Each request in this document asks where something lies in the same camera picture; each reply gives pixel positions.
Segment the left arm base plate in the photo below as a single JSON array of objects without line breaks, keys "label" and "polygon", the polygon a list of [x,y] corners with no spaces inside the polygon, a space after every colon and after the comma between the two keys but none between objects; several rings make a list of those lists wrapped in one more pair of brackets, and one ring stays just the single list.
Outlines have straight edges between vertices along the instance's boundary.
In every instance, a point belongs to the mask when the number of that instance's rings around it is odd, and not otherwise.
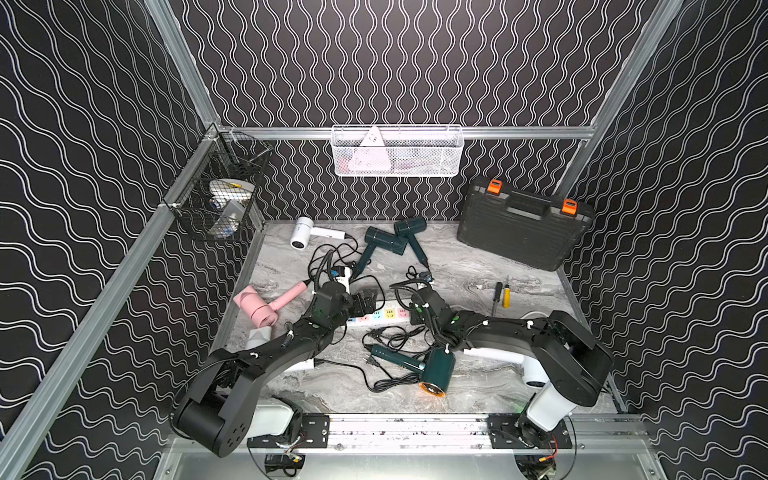
[{"label": "left arm base plate", "polygon": [[296,414],[285,432],[249,438],[246,445],[260,449],[325,449],[328,446],[331,418],[320,413]]}]

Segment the white multicolour power strip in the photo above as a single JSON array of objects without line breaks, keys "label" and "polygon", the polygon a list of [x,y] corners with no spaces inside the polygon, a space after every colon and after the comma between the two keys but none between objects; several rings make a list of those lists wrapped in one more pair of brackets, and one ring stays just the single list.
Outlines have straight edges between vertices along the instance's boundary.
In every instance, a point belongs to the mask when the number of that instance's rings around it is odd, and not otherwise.
[{"label": "white multicolour power strip", "polygon": [[347,321],[350,328],[378,328],[379,326],[409,323],[410,311],[403,309],[396,300],[388,300],[381,309]]}]

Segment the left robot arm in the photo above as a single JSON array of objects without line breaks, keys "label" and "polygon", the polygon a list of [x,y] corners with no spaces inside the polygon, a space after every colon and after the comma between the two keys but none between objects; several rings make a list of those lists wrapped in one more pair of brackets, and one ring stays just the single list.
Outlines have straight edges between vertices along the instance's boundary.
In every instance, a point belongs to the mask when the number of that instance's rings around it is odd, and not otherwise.
[{"label": "left robot arm", "polygon": [[342,284],[328,281],[283,335],[251,349],[213,351],[175,402],[172,429],[219,458],[228,456],[246,438],[263,386],[316,357],[349,319],[372,312],[376,297],[350,294]]}]

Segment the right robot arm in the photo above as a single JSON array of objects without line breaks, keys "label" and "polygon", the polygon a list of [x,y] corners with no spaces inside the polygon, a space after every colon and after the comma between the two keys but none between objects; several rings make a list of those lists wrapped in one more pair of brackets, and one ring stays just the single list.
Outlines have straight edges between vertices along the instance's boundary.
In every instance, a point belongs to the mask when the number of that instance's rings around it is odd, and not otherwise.
[{"label": "right robot arm", "polygon": [[608,349],[564,311],[531,319],[491,317],[454,310],[429,286],[412,293],[410,304],[437,344],[449,352],[505,351],[541,365],[544,386],[511,428],[527,447],[547,449],[565,417],[578,406],[594,406],[614,366]]}]

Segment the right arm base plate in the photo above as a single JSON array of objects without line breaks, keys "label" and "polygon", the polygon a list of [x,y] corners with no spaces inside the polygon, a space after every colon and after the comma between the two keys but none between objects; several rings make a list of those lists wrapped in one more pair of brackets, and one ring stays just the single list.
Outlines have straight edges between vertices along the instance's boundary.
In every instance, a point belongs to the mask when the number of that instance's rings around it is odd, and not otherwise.
[{"label": "right arm base plate", "polygon": [[552,431],[541,430],[520,414],[489,414],[486,427],[493,449],[571,449],[573,438],[561,420]]}]

